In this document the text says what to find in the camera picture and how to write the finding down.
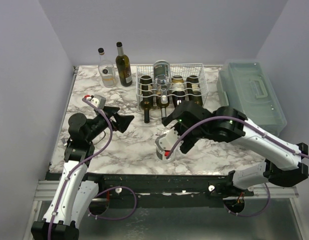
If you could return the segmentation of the dark green wine bottle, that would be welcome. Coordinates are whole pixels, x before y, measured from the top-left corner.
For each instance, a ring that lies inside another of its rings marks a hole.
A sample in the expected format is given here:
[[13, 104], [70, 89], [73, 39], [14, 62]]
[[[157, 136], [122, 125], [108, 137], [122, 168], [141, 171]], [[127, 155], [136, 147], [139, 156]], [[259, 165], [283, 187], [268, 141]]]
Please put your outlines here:
[[118, 70], [119, 80], [122, 86], [129, 87], [133, 82], [130, 60], [128, 56], [125, 55], [123, 44], [121, 42], [117, 42], [116, 47], [118, 55], [115, 59], [115, 63]]

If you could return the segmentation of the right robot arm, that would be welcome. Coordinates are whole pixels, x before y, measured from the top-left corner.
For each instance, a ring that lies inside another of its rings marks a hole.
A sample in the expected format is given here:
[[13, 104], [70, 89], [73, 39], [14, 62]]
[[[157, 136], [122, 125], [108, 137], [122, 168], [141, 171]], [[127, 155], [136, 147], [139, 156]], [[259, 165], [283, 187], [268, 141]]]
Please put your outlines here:
[[257, 165], [228, 173], [221, 189], [230, 196], [265, 183], [293, 187], [309, 176], [309, 167], [302, 163], [308, 155], [305, 143], [288, 143], [234, 108], [223, 106], [210, 112], [193, 101], [184, 101], [162, 124], [167, 126], [172, 121], [176, 124], [155, 141], [161, 160], [170, 159], [175, 149], [188, 153], [200, 139], [242, 146], [264, 157]]

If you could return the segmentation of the green bottle black neck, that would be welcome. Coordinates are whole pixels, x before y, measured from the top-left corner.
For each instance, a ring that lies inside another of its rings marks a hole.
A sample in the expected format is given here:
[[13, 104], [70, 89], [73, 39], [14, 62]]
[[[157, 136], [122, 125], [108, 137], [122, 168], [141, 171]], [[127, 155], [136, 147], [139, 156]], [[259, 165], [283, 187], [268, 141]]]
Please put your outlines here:
[[140, 106], [144, 112], [144, 123], [150, 122], [150, 109], [153, 107], [153, 84], [152, 78], [149, 75], [142, 75], [140, 78], [140, 87], [142, 100]]

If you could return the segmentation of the clear bottle white label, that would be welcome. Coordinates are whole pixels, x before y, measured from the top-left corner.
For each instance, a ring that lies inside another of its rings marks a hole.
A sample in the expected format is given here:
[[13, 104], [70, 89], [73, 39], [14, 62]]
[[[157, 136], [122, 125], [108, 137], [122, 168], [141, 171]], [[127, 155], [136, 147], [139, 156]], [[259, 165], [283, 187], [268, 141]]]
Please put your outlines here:
[[113, 63], [107, 59], [105, 50], [100, 47], [98, 49], [100, 61], [98, 64], [98, 71], [102, 83], [106, 88], [113, 88], [117, 85], [116, 71]]

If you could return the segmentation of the clear bottle dark label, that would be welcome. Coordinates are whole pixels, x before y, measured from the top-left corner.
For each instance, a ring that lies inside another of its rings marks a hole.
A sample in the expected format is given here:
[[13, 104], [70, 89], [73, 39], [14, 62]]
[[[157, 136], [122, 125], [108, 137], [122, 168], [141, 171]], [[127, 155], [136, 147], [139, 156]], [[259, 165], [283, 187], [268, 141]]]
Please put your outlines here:
[[153, 80], [162, 104], [168, 102], [168, 91], [172, 86], [171, 68], [166, 60], [158, 60], [153, 64]]

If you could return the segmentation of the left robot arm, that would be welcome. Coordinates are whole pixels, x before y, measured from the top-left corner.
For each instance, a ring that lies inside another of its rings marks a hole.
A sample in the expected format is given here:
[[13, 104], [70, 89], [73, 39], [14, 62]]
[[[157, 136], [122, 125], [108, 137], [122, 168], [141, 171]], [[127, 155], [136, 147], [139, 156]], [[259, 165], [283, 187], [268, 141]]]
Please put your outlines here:
[[75, 113], [68, 120], [69, 140], [64, 151], [62, 175], [52, 202], [42, 220], [35, 221], [31, 234], [35, 240], [77, 240], [79, 226], [93, 198], [101, 197], [106, 186], [85, 178], [90, 161], [97, 156], [93, 140], [105, 129], [124, 133], [135, 118], [119, 115], [118, 107], [95, 109], [88, 119]]

